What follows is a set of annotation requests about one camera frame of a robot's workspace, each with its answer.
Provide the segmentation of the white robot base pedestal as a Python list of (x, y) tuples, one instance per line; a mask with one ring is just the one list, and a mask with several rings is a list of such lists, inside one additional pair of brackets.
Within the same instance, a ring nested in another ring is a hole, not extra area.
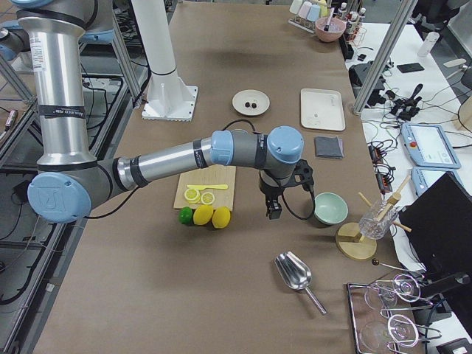
[(198, 88), (186, 85), (178, 74), (164, 2), (131, 3), (151, 72), (142, 117), (189, 122)]

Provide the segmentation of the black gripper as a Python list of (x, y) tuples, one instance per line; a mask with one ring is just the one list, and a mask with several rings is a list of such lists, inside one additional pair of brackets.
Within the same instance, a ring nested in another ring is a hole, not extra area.
[(280, 197), (285, 188), (279, 185), (272, 186), (266, 183), (263, 179), (260, 179), (259, 189), (265, 196), (266, 216), (270, 220), (279, 219), (282, 213)]

